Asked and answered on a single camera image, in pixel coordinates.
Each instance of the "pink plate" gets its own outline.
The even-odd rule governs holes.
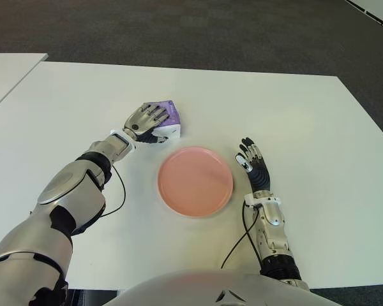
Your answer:
[[[162,164],[159,192],[167,206],[182,215],[205,217],[228,202],[233,182],[227,163],[200,147],[174,152]]]

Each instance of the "white table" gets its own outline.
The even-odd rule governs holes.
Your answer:
[[[0,104],[0,239],[64,165],[141,103],[165,99],[179,110],[182,138],[139,145],[116,164],[126,204],[73,238],[72,288],[127,289],[161,273],[218,268],[243,232],[250,185],[234,162],[243,136],[266,159],[309,286],[383,284],[383,134],[334,76],[42,62]],[[173,213],[156,187],[165,158],[191,145],[215,150],[234,176],[229,204],[205,219]],[[120,204],[116,176],[105,196],[107,211]],[[227,268],[258,271],[247,241]]]
[[[0,53],[0,101],[46,58],[47,54]]]

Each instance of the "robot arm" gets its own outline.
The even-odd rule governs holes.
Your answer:
[[[65,166],[38,197],[31,215],[0,242],[0,305],[62,305],[72,255],[71,236],[102,215],[101,191],[112,165],[135,149],[135,141],[162,142],[152,135],[168,117],[142,105],[125,123]]]
[[[271,183],[264,158],[251,139],[243,139],[243,144],[240,148],[246,156],[238,154],[236,160],[247,172],[252,186],[253,192],[244,197],[245,203],[259,211],[255,228],[262,262],[261,274],[309,290],[301,280],[284,232],[281,201],[270,192]]]

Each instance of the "gray carpet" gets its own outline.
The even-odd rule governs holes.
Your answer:
[[[0,52],[336,75],[383,131],[383,27],[345,0],[0,0]],[[315,292],[383,306],[383,286]]]

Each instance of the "wire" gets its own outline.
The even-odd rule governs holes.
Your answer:
[[[100,218],[102,218],[102,217],[106,217],[107,215],[113,214],[114,212],[118,211],[119,209],[122,208],[122,206],[124,205],[124,203],[125,203],[125,201],[126,201],[126,189],[125,189],[125,184],[123,183],[123,180],[122,180],[121,176],[119,175],[119,172],[116,170],[115,166],[112,165],[112,167],[113,167],[113,169],[115,170],[115,172],[116,172],[116,174],[117,174],[117,177],[119,177],[119,180],[120,180],[121,183],[122,183],[122,188],[123,188],[123,192],[124,192],[124,194],[123,194],[123,201],[122,201],[121,206],[119,206],[117,209],[114,209],[114,210],[111,211],[111,212],[107,212],[106,214],[103,214]]]
[[[250,230],[247,229],[247,224],[245,222],[244,208],[243,208],[243,225],[244,225],[244,229],[245,229],[245,232],[247,233],[247,236],[248,236],[248,239],[249,239],[249,241],[251,243],[251,246],[253,247],[255,256],[257,257],[257,260],[258,260],[258,262],[260,264],[260,267],[262,268],[262,262],[261,262],[260,254],[258,253],[258,250],[255,247],[255,244],[254,244],[254,242],[253,242],[253,240],[251,238],[251,235],[250,235],[250,232],[249,232]],[[258,218],[258,215],[260,214],[260,211],[258,210],[258,208],[254,208],[254,209],[257,211],[256,220],[255,220],[255,221],[257,221],[257,218]]]
[[[224,261],[223,261],[222,266],[221,266],[220,269],[222,269],[222,268],[224,267],[224,265],[225,265],[225,263],[227,262],[228,258],[231,256],[231,254],[234,252],[234,250],[236,249],[236,247],[239,245],[239,243],[242,241],[242,239],[244,239],[244,237],[245,237],[246,235],[248,235],[248,236],[250,237],[250,241],[252,241],[249,232],[250,232],[250,230],[254,227],[255,223],[257,222],[257,219],[258,219],[258,216],[259,216],[260,212],[259,212],[258,209],[257,209],[257,214],[255,215],[253,224],[251,224],[251,226],[247,229],[247,227],[246,227],[246,223],[245,223],[245,206],[246,206],[246,205],[245,205],[245,201],[244,201],[244,202],[243,202],[243,211],[241,212],[241,214],[243,215],[243,224],[244,224],[245,233],[240,237],[240,239],[236,242],[236,244],[234,244],[234,246],[231,248],[231,251],[230,251],[230,252],[227,254],[227,256],[225,257],[225,259],[224,259]]]

